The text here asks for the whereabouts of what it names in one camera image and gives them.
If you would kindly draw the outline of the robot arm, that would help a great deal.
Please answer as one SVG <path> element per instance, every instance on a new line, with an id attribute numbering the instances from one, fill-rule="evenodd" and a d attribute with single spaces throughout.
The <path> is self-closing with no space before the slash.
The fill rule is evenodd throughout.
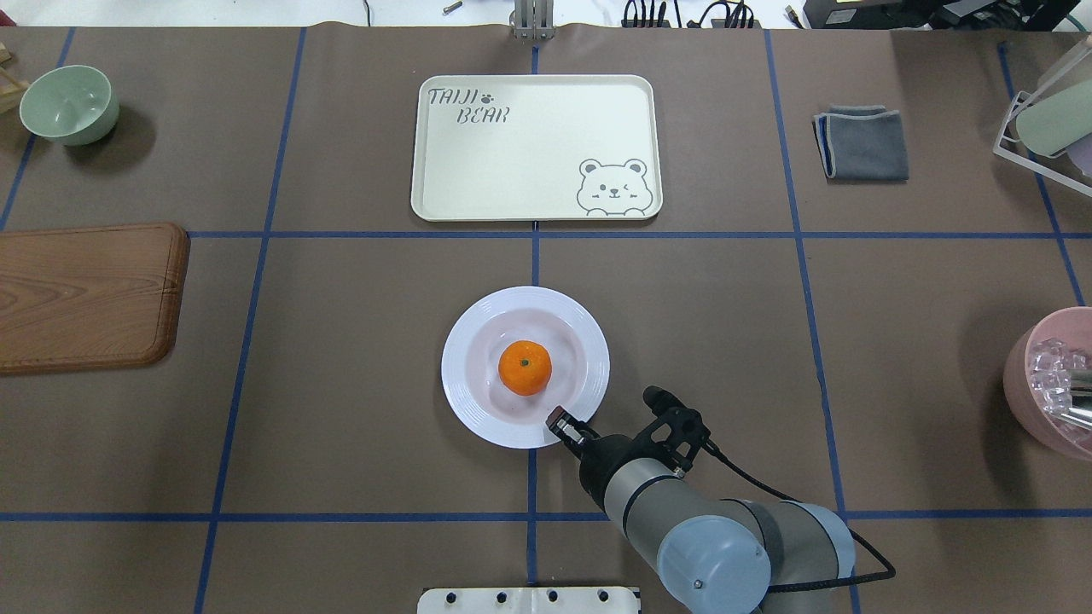
<path id="1" fill-rule="evenodd" d="M 658 387 L 654 420 L 636 434 L 597 434 L 555 408 L 546 426 L 578 459 L 584 492 L 624 533 L 668 594 L 693 613 L 829 613 L 857 567 L 857 541 L 831 510 L 779 496 L 713 499 L 685 475 L 705 451 L 705 421 Z"/>

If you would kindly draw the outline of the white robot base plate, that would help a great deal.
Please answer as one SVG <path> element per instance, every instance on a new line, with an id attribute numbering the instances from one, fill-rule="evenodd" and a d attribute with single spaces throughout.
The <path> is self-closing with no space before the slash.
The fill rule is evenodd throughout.
<path id="1" fill-rule="evenodd" d="M 640 590 L 621 586 L 428 589 L 417 613 L 642 613 Z"/>

